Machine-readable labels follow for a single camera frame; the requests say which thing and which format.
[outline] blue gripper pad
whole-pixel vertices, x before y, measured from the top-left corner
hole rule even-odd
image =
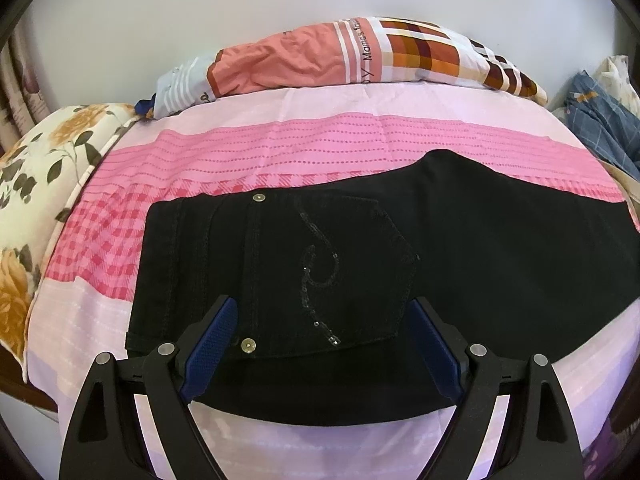
[[[238,325],[238,305],[228,298],[211,321],[184,367],[180,395],[191,402],[204,393]]]
[[[415,345],[436,388],[442,396],[457,404],[464,394],[460,385],[460,363],[417,300],[409,302],[406,316]]]

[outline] blue checkered cloth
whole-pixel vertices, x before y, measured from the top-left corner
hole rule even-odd
[[[640,119],[586,72],[575,76],[564,105],[566,125],[580,142],[640,181]]]

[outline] pink bed sheet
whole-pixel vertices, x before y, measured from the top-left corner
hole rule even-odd
[[[624,199],[577,139],[533,102],[430,83],[280,89],[224,98],[127,132],[82,193],[31,316],[31,381],[59,405],[64,434],[95,355],[125,358],[145,216],[158,200],[319,184],[410,164],[437,148],[503,174],[608,202]],[[640,301],[554,364],[583,447],[638,354]],[[500,397],[471,478],[483,478],[506,410]],[[138,399],[156,472],[172,473]],[[230,480],[416,478],[452,409],[411,420],[307,428],[191,411]]]

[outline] metal rivet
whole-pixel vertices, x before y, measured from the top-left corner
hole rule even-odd
[[[109,352],[102,352],[95,357],[95,362],[97,362],[99,365],[103,365],[105,363],[108,363],[109,359],[111,359],[111,354],[109,354]]]
[[[170,355],[174,352],[175,346],[173,343],[162,343],[158,347],[158,353],[160,355]]]
[[[484,345],[481,345],[478,343],[474,343],[473,345],[471,345],[469,347],[469,350],[471,350],[471,353],[473,355],[476,355],[478,357],[482,357],[483,355],[486,355],[486,348],[484,347]]]
[[[242,346],[242,351],[245,354],[251,354],[255,350],[255,341],[250,337],[248,337],[247,339],[244,339],[242,341],[241,346]]]
[[[546,366],[546,365],[549,364],[549,359],[547,359],[542,354],[535,354],[533,356],[533,361],[535,362],[535,364],[540,365],[540,366]]]

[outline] floral blanket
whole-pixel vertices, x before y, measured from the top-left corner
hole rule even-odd
[[[130,105],[60,108],[0,158],[0,344],[23,370],[30,306],[62,226],[136,119]]]

